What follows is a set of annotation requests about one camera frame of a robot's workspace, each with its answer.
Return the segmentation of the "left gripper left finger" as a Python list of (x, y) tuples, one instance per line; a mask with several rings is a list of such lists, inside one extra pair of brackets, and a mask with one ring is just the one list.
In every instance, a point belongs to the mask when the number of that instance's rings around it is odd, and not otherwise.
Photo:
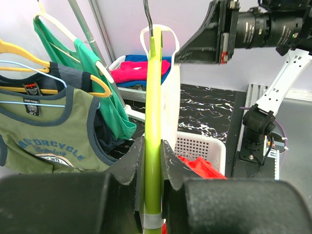
[(0, 181), (3, 234), (139, 234), (144, 137), (104, 172), (11, 175)]

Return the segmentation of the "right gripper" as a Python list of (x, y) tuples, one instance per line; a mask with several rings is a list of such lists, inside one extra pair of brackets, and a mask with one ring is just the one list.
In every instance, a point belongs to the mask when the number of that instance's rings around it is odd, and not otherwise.
[(200, 28), (175, 55), (178, 63), (226, 64), (233, 56), (240, 4), (213, 0)]

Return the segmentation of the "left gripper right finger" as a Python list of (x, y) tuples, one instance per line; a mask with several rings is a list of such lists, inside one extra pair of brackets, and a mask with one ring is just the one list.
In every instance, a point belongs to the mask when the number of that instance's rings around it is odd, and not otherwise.
[(309, 234), (312, 215), (291, 184), (204, 179), (165, 140), (160, 145), (162, 217), (170, 234)]

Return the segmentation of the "lime green hanger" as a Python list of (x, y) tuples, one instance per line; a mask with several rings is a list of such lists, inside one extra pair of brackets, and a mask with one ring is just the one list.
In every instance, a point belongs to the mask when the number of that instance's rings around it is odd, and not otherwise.
[(146, 89), (145, 119), (145, 192), (144, 224), (145, 234), (162, 233), (161, 218), (161, 175), (160, 175), (160, 86), (162, 64), (162, 31), (154, 28), (149, 11), (148, 1), (143, 1), (149, 29), (149, 59)]

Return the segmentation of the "red tank top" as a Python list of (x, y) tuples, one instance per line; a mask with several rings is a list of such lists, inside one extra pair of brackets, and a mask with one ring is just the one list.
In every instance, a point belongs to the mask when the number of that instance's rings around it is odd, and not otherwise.
[(189, 212), (187, 207), (185, 179), (226, 179), (212, 164), (199, 157), (191, 161), (183, 156), (177, 156), (174, 164), (167, 170), (169, 177), (164, 180), (163, 234), (188, 234)]

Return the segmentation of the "white camisole top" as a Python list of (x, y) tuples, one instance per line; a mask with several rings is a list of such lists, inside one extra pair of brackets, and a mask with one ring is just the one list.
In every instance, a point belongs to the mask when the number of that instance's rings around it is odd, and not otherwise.
[[(167, 141), (169, 146), (174, 149), (176, 145), (180, 108), (180, 64), (175, 62), (175, 55), (180, 49), (180, 45), (175, 32), (170, 27), (161, 24), (154, 24), (153, 27), (159, 27), (162, 34), (164, 32), (170, 32), (175, 40), (175, 50), (172, 52), (172, 55), (169, 56), (171, 59), (170, 71), (165, 80), (161, 81), (160, 86), (161, 140)], [(147, 59), (149, 59), (150, 49), (149, 38), (149, 29), (146, 27), (140, 33), (140, 42), (147, 55)], [(161, 76), (165, 68), (164, 62), (165, 59), (162, 57)]]

